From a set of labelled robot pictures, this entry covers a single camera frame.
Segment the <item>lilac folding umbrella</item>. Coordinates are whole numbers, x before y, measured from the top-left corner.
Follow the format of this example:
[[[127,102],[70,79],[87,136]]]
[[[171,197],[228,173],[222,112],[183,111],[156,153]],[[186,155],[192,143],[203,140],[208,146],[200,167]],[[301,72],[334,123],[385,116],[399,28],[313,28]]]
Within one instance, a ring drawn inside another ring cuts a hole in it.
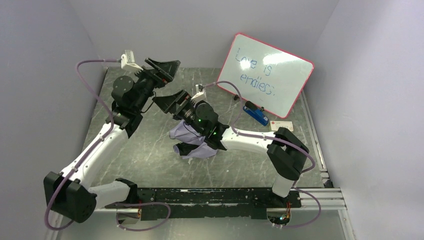
[[[208,146],[205,142],[205,136],[201,136],[183,120],[169,131],[169,137],[172,140],[179,141],[179,143],[173,146],[173,150],[183,159],[207,159],[215,156],[218,152],[216,149]]]

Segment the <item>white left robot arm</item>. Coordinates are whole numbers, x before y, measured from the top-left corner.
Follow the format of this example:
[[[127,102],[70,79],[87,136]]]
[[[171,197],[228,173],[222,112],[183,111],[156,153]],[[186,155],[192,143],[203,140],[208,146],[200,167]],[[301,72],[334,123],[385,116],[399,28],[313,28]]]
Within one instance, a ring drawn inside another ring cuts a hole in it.
[[[59,173],[50,172],[43,180],[48,211],[54,211],[72,222],[83,223],[94,210],[108,205],[138,204],[135,183],[117,178],[112,183],[93,186],[98,171],[134,134],[143,119],[143,108],[155,89],[173,81],[180,61],[145,60],[146,66],[122,63],[132,71],[113,82],[113,102],[106,108],[108,118],[97,137]]]

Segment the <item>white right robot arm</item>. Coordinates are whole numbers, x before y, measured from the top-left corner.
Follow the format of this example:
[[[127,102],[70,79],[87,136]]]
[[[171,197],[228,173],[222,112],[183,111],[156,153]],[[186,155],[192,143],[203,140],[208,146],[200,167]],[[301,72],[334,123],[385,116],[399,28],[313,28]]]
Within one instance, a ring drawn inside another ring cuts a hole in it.
[[[264,154],[277,172],[271,190],[281,198],[289,195],[300,178],[309,151],[289,129],[280,127],[277,131],[255,132],[223,124],[206,102],[204,90],[197,90],[194,96],[181,90],[173,95],[156,96],[153,102],[180,121],[169,132],[171,139],[180,141],[174,146],[180,156],[209,158],[218,150]]]

